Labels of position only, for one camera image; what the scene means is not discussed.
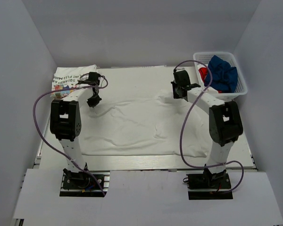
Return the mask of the white t-shirt red graphic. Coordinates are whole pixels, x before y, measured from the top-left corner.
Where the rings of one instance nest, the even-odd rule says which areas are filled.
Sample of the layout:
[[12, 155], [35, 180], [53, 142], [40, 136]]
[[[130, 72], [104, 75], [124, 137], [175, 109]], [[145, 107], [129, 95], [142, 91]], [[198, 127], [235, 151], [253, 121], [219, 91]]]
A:
[[[204, 81], [205, 81], [206, 76], [208, 75], [208, 70], [203, 65], [197, 65], [197, 67], [198, 67], [198, 72], [200, 75], [200, 85], [204, 87], [205, 86]], [[221, 91], [218, 91], [212, 87], [209, 87], [207, 89], [207, 92], [210, 94], [220, 94], [221, 93]]]

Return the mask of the white t-shirt black graphic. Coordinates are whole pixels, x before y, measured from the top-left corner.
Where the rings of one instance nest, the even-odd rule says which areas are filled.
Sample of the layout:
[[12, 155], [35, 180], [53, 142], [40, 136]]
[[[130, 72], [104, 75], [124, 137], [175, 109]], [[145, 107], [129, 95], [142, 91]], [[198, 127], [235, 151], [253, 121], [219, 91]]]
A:
[[94, 108], [82, 106], [79, 142], [84, 155], [208, 156], [208, 115], [167, 90], [126, 96], [101, 92]]

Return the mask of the dark blue t-shirt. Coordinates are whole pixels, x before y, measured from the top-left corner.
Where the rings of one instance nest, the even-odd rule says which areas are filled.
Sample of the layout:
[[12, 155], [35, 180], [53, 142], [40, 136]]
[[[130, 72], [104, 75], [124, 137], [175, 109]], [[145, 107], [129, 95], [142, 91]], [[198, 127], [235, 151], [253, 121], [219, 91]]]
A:
[[212, 73], [211, 87], [219, 93], [234, 93], [238, 83], [238, 71], [227, 61], [214, 55], [209, 61], [208, 68]]

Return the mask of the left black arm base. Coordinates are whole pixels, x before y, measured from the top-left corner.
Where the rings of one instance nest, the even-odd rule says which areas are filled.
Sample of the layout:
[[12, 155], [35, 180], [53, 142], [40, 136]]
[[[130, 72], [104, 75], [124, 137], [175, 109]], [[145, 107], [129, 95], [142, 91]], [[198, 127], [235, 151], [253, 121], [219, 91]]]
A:
[[100, 184], [106, 194], [109, 186], [109, 173], [95, 173], [96, 179], [82, 172], [73, 173], [64, 170], [59, 196], [60, 197], [101, 197], [105, 195], [101, 191]]

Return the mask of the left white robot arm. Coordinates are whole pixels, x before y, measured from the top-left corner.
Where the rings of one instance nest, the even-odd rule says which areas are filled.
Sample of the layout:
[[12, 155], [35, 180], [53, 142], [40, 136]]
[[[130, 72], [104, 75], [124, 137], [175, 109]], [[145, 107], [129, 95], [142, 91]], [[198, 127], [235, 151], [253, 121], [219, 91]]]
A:
[[50, 131], [62, 145], [64, 153], [70, 158], [63, 172], [71, 182], [80, 188], [90, 183], [90, 176], [81, 170], [88, 170], [83, 159], [78, 136], [82, 130], [80, 107], [87, 104], [95, 107], [100, 101], [99, 85], [101, 75], [89, 72], [87, 78], [78, 81], [78, 90], [72, 90], [62, 99], [51, 102]]

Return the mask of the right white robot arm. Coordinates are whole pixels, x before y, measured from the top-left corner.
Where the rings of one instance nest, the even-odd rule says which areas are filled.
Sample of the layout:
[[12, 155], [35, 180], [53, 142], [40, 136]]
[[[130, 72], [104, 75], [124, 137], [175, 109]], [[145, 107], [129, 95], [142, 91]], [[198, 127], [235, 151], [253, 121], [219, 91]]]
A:
[[225, 164], [229, 152], [243, 133], [238, 105], [234, 101], [218, 99], [204, 91], [200, 85], [192, 84], [185, 70], [174, 70], [173, 76], [173, 97], [184, 99], [208, 114], [212, 148], [204, 166], [203, 181], [210, 188], [216, 187], [226, 174]]

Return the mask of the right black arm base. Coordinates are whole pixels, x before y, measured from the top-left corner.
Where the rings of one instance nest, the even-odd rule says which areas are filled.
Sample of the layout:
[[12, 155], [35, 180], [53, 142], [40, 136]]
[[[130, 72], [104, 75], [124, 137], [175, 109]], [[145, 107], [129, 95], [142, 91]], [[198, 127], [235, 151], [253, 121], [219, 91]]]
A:
[[187, 174], [183, 179], [183, 183], [187, 185], [189, 200], [232, 200], [233, 193], [227, 192], [231, 190], [231, 182], [229, 175], [212, 185], [205, 182], [203, 174]]

